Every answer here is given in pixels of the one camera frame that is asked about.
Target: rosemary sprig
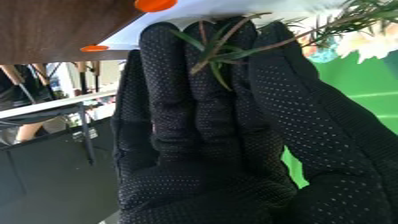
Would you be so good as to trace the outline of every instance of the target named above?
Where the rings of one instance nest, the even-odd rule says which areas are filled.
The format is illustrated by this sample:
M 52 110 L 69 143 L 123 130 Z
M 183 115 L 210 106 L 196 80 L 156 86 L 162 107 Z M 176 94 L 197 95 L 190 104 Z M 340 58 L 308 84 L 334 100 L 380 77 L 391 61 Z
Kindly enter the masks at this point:
M 252 54 L 284 46 L 290 44 L 293 41 L 297 41 L 302 37 L 308 35 L 311 36 L 309 38 L 309 44 L 306 46 L 318 46 L 325 47 L 327 42 L 331 37 L 341 36 L 345 33 L 354 32 L 354 31 L 363 31 L 364 28 L 371 28 L 371 25 L 377 22 L 382 22 L 382 30 L 386 30 L 386 27 L 389 26 L 391 23 L 398 23 L 398 0 L 348 0 L 345 4 L 341 5 L 343 12 L 332 18 L 329 16 L 327 18 L 327 23 L 325 25 L 320 25 L 320 22 L 316 21 L 315 28 L 311 31 L 304 32 L 299 34 L 293 38 L 284 40 L 283 42 L 276 43 L 270 46 L 258 47 L 249 50 L 242 50 L 235 46 L 226 46 L 228 40 L 236 33 L 240 27 L 244 24 L 261 15 L 270 14 L 261 13 L 242 19 L 238 24 L 231 27 L 226 35 L 224 31 L 229 25 L 222 28 L 222 30 L 217 32 L 212 40 L 206 40 L 206 34 L 204 34 L 204 29 L 203 29 L 203 24 L 199 25 L 201 29 L 201 36 L 203 36 L 203 41 L 197 41 L 192 37 L 188 37 L 187 34 L 176 33 L 176 36 L 197 47 L 197 49 L 203 51 L 201 59 L 192 67 L 190 73 L 196 74 L 204 66 L 210 64 L 212 65 L 212 70 L 217 76 L 217 80 L 220 81 L 224 87 L 226 87 L 226 82 L 222 81 L 222 76 L 220 76 L 220 65 L 222 63 L 228 64 L 236 64 L 235 60 L 242 59 L 244 57 L 251 56 Z M 293 21 L 286 21 L 288 26 L 299 26 Z

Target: glove finger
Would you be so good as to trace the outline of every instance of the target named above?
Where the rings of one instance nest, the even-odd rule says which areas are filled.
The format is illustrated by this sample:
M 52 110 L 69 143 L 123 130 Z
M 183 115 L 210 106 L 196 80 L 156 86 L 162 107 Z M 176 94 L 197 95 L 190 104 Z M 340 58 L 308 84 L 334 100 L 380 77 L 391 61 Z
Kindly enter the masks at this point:
M 222 21 L 236 25 L 242 17 Z M 258 38 L 258 30 L 252 22 L 247 22 L 236 31 L 228 44 L 244 50 L 252 49 Z M 268 119 L 258 107 L 249 83 L 249 58 L 238 60 L 240 64 L 231 65 L 233 89 L 236 92 L 235 111 L 238 131 L 244 144 L 244 166 L 251 174 L 265 176 L 292 189 L 297 189 L 290 178 L 286 165 L 281 161 L 284 143 L 281 135 L 270 127 Z
M 171 30 L 178 30 L 176 26 L 158 23 L 146 28 L 141 36 L 160 162 L 199 158 L 185 44 Z
M 215 25 L 203 22 L 203 30 L 210 41 L 217 34 Z M 199 23 L 188 26 L 185 33 L 197 40 L 203 40 Z M 188 70 L 199 62 L 201 54 L 196 46 L 185 43 Z M 226 70 L 220 69 L 220 72 L 224 79 L 228 79 Z M 203 139 L 203 157 L 215 163 L 228 163 L 240 167 L 242 156 L 233 114 L 235 95 L 217 81 L 210 66 L 196 75 L 190 75 L 190 89 L 196 99 L 196 127 Z
M 117 90 L 112 117 L 116 134 L 116 165 L 121 180 L 133 172 L 155 165 L 156 151 L 151 147 L 151 116 L 141 52 L 132 51 Z

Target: plant stem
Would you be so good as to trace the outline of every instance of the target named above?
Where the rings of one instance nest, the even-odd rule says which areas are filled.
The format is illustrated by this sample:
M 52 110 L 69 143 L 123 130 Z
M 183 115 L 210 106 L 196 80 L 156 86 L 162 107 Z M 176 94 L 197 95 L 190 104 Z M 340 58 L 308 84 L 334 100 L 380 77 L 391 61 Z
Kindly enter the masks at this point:
M 196 66 L 194 66 L 194 68 L 192 68 L 192 70 L 190 70 L 190 74 L 192 74 L 192 75 L 203 70 L 204 66 L 208 65 L 208 63 L 210 63 L 210 59 L 212 59 L 212 57 L 215 56 L 215 54 L 219 53 L 219 51 L 220 51 L 220 47 L 222 47 L 222 45 L 226 44 L 226 42 L 228 42 L 228 40 L 229 40 L 233 34 L 236 33 L 240 27 L 245 25 L 245 23 L 247 23 L 256 17 L 260 17 L 261 15 L 268 15 L 268 14 L 272 14 L 272 13 L 270 13 L 270 12 L 258 13 L 258 14 L 254 14 L 252 16 L 249 16 L 245 19 L 242 19 L 242 21 L 240 21 L 238 24 L 235 25 L 233 29 L 228 31 L 228 33 L 226 33 L 226 35 L 224 35 L 224 37 L 222 37 L 222 39 L 220 39 L 220 41 L 219 41 L 219 43 L 217 43 L 217 45 L 215 45 L 215 48 L 213 48 L 213 50 L 212 50 L 212 52 L 210 52 L 206 58 L 204 58 L 203 61 L 196 64 Z
M 206 45 L 208 44 L 208 38 L 206 38 L 203 21 L 199 21 L 199 32 L 201 32 L 201 36 L 203 36 L 203 45 Z
M 336 20 L 332 23 L 325 24 L 324 26 L 320 26 L 316 29 L 313 29 L 311 31 L 308 31 L 306 33 L 302 33 L 299 36 L 292 37 L 288 40 L 281 41 L 279 43 L 265 46 L 265 47 L 258 47 L 254 48 L 252 50 L 256 51 L 256 53 L 260 53 L 261 51 L 267 51 L 281 46 L 284 46 L 286 44 L 290 44 L 292 42 L 295 42 L 302 37 L 306 37 L 313 32 L 316 32 L 318 30 L 325 29 L 327 27 L 332 27 L 336 25 L 340 25 L 341 23 L 347 23 L 357 19 L 363 19 L 364 17 L 368 16 L 366 15 L 361 15 L 361 16 L 355 16 L 355 17 L 350 17 L 347 19 L 341 19 L 341 20 Z

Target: hand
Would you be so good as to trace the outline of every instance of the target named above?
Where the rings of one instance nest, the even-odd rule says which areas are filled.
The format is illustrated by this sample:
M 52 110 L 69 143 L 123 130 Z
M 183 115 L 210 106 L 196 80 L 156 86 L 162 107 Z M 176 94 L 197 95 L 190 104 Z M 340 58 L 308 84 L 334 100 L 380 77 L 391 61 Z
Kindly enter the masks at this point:
M 258 35 L 247 25 L 251 38 L 233 38 L 242 47 Z M 210 68 L 188 75 L 201 52 L 171 29 L 160 23 L 142 33 L 117 93 L 121 223 L 267 223 L 295 185 L 281 162 L 281 137 L 245 87 L 247 66 L 224 71 L 235 96 Z M 210 38 L 215 25 L 206 23 L 204 29 Z M 197 24 L 185 32 L 201 38 Z

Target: brown surface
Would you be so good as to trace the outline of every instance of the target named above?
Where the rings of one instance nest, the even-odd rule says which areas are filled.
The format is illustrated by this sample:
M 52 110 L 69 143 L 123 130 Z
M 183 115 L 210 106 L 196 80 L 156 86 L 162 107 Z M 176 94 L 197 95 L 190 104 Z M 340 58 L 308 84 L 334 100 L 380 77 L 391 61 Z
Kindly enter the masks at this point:
M 126 51 L 82 53 L 139 18 L 133 0 L 2 0 L 0 64 L 126 58 Z

